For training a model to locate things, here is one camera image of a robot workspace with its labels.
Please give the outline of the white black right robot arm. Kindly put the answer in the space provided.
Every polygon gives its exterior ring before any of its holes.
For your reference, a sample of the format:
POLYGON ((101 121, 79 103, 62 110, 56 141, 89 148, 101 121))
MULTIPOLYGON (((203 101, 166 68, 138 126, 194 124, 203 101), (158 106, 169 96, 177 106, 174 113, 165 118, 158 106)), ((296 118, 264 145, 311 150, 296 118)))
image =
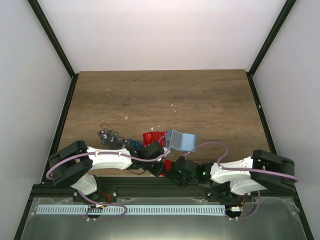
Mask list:
POLYGON ((293 160, 260 149, 227 163, 198 164, 180 156, 164 176, 181 187, 197 184, 221 193, 229 202, 257 191, 292 196, 297 182, 293 160))

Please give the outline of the single red credit card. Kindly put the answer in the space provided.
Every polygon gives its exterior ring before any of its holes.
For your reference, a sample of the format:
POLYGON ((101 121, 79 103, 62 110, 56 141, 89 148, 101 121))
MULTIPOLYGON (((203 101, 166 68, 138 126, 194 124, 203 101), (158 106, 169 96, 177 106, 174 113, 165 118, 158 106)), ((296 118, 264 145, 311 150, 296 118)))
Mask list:
POLYGON ((164 163, 164 167, 162 168, 160 175, 166 178, 172 177, 173 172, 171 171, 171 169, 173 168, 175 162, 169 159, 165 159, 163 163, 164 163))

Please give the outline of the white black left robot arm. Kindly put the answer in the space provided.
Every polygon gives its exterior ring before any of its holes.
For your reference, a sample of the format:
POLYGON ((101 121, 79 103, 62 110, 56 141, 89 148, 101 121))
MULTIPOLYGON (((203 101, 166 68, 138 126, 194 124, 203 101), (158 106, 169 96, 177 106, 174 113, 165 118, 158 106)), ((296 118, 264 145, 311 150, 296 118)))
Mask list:
POLYGON ((89 171, 144 169, 155 170, 154 175, 159 176, 165 169, 162 160, 170 152, 171 147, 162 146, 159 141, 141 147, 128 145, 120 149, 98 149, 78 140, 49 157, 46 178, 57 188, 71 187, 83 193, 89 201, 97 202, 102 189, 89 171))

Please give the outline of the blue card holder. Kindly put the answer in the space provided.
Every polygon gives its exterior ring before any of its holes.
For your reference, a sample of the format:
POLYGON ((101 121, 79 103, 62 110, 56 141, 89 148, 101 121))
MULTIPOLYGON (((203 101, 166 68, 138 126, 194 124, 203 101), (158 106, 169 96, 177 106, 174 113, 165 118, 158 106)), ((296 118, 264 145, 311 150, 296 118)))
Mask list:
POLYGON ((197 146, 198 135, 193 133, 184 133, 177 130, 168 130, 168 138, 166 139, 165 147, 168 148, 171 144, 171 149, 180 152, 195 153, 197 146))

